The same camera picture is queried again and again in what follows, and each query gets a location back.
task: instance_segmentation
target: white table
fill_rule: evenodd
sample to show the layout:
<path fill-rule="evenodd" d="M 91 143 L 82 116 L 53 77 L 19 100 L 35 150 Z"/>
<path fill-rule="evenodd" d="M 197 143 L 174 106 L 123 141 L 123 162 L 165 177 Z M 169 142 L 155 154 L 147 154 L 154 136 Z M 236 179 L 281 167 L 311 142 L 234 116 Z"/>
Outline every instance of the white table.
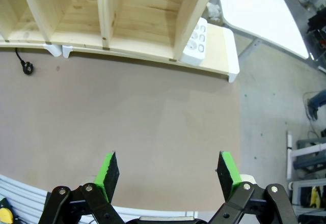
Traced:
<path fill-rule="evenodd" d="M 307 59 L 308 52 L 300 31 L 284 0 L 220 0 L 224 22 L 254 36 L 239 55 L 246 58 L 262 40 Z"/>

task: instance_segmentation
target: cardboard surface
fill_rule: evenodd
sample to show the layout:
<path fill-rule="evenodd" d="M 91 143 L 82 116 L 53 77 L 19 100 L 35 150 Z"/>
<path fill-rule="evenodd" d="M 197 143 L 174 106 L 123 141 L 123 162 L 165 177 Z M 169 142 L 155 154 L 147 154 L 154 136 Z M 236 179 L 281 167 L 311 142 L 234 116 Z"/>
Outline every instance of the cardboard surface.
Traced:
<path fill-rule="evenodd" d="M 35 67 L 29 77 L 13 49 L 0 51 L 1 174 L 48 191 L 75 189 L 115 150 L 113 205 L 220 207 L 219 151 L 240 167 L 237 83 L 137 60 L 38 52 L 21 53 Z"/>

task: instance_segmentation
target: metal screw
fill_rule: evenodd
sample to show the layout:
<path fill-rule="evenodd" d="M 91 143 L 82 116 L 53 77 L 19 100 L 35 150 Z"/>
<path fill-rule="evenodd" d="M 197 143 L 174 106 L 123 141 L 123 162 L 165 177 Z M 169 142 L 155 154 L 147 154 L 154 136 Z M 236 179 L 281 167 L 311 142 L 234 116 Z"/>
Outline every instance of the metal screw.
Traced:
<path fill-rule="evenodd" d="M 64 194 L 66 193 L 66 190 L 64 190 L 64 189 L 62 188 L 62 189 L 60 189 L 59 193 L 60 193 L 61 195 L 64 195 Z"/>
<path fill-rule="evenodd" d="M 271 187 L 271 191 L 272 191 L 272 192 L 277 192 L 278 189 L 277 189 L 277 187 L 273 186 L 273 187 Z"/>
<path fill-rule="evenodd" d="M 89 191 L 92 191 L 93 187 L 92 186 L 87 186 L 86 187 L 86 191 L 89 192 Z"/>
<path fill-rule="evenodd" d="M 246 183 L 246 184 L 243 185 L 243 188 L 245 190 L 249 190 L 250 189 L 250 185 L 248 183 Z"/>

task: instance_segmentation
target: power strip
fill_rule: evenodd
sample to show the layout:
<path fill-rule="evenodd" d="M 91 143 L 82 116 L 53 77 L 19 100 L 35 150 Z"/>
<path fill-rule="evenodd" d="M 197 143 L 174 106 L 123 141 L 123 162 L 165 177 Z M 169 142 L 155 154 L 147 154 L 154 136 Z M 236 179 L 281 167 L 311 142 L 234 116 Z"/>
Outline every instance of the power strip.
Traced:
<path fill-rule="evenodd" d="M 181 62 L 199 66 L 206 54 L 207 20 L 200 18 L 183 50 Z"/>

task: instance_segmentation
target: green gripper pad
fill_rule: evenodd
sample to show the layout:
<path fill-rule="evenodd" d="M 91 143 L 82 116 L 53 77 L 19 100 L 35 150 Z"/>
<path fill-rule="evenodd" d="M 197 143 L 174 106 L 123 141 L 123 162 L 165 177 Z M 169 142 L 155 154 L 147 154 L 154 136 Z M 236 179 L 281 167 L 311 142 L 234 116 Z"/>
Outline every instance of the green gripper pad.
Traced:
<path fill-rule="evenodd" d="M 227 201 L 235 188 L 242 182 L 230 152 L 220 151 L 217 173 L 224 199 Z"/>
<path fill-rule="evenodd" d="M 112 201 L 119 175 L 116 153 L 107 154 L 94 180 L 94 184 L 103 192 L 105 199 L 109 203 Z"/>

